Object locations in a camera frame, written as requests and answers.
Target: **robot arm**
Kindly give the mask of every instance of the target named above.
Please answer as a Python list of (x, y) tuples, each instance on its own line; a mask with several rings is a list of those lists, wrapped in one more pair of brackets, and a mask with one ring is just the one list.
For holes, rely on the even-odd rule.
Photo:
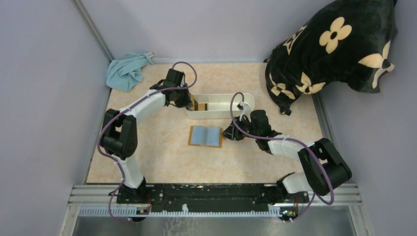
[[(241, 102), (238, 107), (243, 108), (247, 104)], [(241, 109), (247, 114), (247, 108)], [(272, 130), (266, 112), (255, 110), (250, 113), (250, 120), (246, 115), (236, 117), (237, 125), (246, 133), (256, 137), (273, 138), (274, 140), (256, 139), (258, 147), (272, 155), (283, 155), (302, 164), (304, 172), (291, 173), (277, 181), (280, 196), (285, 199), (297, 192), (314, 191), (324, 196), (329, 193), (329, 187), (323, 177), (323, 173), (307, 149), (297, 143), (290, 142), (290, 137), (284, 136)], [(240, 132), (232, 122), (222, 133), (222, 136), (230, 140), (242, 140), (246, 136)], [(347, 182), (352, 177), (352, 172), (328, 139), (320, 139), (316, 142), (303, 142), (322, 161), (326, 174), (333, 188)]]
[(174, 105), (184, 108), (191, 104), (188, 89), (168, 89), (187, 87), (184, 76), (183, 72), (170, 69), (166, 79), (152, 86), (144, 96), (118, 111), (109, 109), (105, 114), (103, 127), (121, 111), (128, 110), (105, 131), (100, 145), (120, 163), (125, 173), (124, 185), (133, 192), (141, 185), (146, 184), (135, 158), (135, 150), (138, 145), (137, 125), (164, 106)]

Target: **white plastic tray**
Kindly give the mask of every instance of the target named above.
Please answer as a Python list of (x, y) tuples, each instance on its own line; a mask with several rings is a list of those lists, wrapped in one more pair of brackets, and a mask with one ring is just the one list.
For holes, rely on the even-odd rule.
[[(230, 119), (230, 102), (233, 94), (193, 94), (199, 104), (207, 103), (207, 111), (189, 111), (187, 115), (191, 119)], [(255, 98), (250, 93), (244, 93), (245, 102), (249, 104), (252, 110), (255, 109)], [(238, 95), (233, 102), (233, 116), (237, 117), (241, 111), (237, 105), (241, 101)]]

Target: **lavender wall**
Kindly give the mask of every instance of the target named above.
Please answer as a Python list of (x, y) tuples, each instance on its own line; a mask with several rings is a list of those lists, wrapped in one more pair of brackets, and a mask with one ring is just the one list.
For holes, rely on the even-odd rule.
[(399, 1), (393, 72), (379, 94), (331, 84), (321, 95), (339, 150), (353, 172), (375, 235), (416, 235), (417, 1)]
[(70, 0), (3, 0), (0, 29), (0, 235), (57, 235), (105, 109), (108, 62)]
[(82, 0), (115, 58), (263, 61), (331, 0)]

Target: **light wood surface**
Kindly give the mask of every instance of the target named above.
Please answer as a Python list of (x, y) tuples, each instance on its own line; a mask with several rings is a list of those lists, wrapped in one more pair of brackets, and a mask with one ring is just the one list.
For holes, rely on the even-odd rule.
[[(291, 116), (278, 112), (267, 93), (264, 63), (194, 64), (198, 81), (190, 89), (194, 94), (250, 93), (255, 109), (266, 110), (272, 128), (300, 140), (316, 141), (323, 137), (313, 100), (304, 95), (292, 106)], [(171, 65), (158, 64), (143, 68), (144, 79), (130, 92), (113, 90), (108, 108), (118, 110), (129, 105), (165, 79)], [(177, 70), (186, 73), (190, 84), (194, 75), (186, 65)], [(164, 107), (138, 126), (136, 158), (147, 182), (154, 183), (249, 183), (276, 182), (287, 173), (302, 171), (301, 164), (284, 156), (262, 152), (255, 141), (224, 140), (222, 148), (188, 145), (190, 126), (226, 128), (230, 119), (189, 119), (185, 109)], [(87, 182), (120, 182), (117, 166), (95, 152)]]

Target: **open book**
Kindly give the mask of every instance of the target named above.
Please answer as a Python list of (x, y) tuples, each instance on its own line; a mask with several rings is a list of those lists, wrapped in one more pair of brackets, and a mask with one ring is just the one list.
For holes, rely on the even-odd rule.
[(221, 148), (223, 138), (220, 134), (222, 132), (223, 129), (218, 127), (192, 126), (188, 145)]

